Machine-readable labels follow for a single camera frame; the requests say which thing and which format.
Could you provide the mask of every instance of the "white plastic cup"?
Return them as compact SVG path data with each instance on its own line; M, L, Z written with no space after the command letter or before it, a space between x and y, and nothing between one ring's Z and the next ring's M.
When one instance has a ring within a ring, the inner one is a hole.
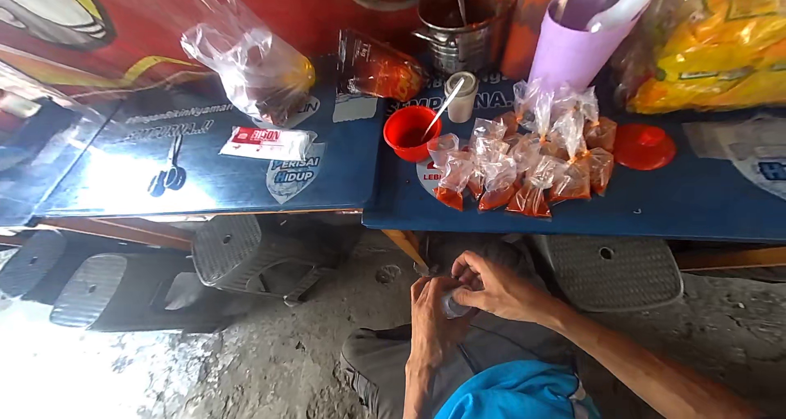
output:
M447 118L453 123L465 123L472 118L475 95L478 93L478 78L471 72L462 71L451 75L445 82L445 98L453 92L461 79L464 79L464 84L461 85L456 98L447 107Z

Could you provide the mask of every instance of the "blue table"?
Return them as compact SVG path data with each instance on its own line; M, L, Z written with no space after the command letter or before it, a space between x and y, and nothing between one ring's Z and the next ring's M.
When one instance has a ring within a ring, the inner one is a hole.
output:
M443 116L443 133L468 138L475 117L491 119L511 109L513 82L498 75L479 88L475 114L467 123L456 124ZM443 88L431 86L411 104L441 104ZM363 212L363 224L385 230L437 230L489 233L574 233L639 235L673 239L786 241L781 214L786 201L745 179L725 160L700 159L693 154L681 123L744 119L752 111L725 114L674 113L661 116L609 113L608 98L601 98L601 111L624 123L662 126L677 143L673 162L656 171L633 171L619 164L605 197L591 201L570 200L552 206L551 220L524 217L502 209L479 214L477 205L465 200L459 212L437 201L421 186L424 174L399 159L385 143L379 151L377 199ZM390 110L399 107L390 106Z
M256 128L231 108L217 77L171 90L136 92L97 135L36 215L136 216L362 209L373 197L384 102L336 96L335 57L314 60L318 82L298 130L318 136L310 182L278 180L303 169L270 160L220 155L233 126ZM347 119L352 115L361 119ZM183 133L180 190L151 196L151 178L167 165L172 132Z
M72 111L51 100L39 100L38 113L4 144L0 171L0 227L30 223L35 209L65 177L103 128L119 102ZM15 160L16 154L21 157Z

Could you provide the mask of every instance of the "orange bottle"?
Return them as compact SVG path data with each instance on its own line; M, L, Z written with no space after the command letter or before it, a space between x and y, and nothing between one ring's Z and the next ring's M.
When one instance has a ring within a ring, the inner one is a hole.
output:
M545 10L552 0L519 0L510 22L510 33L500 70L511 80L529 77L535 48L538 46L540 26Z

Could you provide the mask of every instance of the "red plastic bowl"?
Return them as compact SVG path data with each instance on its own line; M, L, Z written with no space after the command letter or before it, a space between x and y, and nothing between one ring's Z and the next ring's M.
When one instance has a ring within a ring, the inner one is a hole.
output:
M428 158L426 143L442 131L442 120L437 119L431 130L426 132L428 123L434 119L434 109L425 106L407 106L398 109L385 122L382 136L393 151L410 163L420 163Z

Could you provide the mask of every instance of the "purple cup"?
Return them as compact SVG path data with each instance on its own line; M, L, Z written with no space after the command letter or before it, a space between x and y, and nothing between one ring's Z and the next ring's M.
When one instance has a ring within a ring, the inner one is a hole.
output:
M562 24L554 21L556 0L543 17L538 47L529 80L541 79L544 90L567 83L584 90L633 29L638 16L614 29L587 32L587 22L600 12L606 0L567 0Z

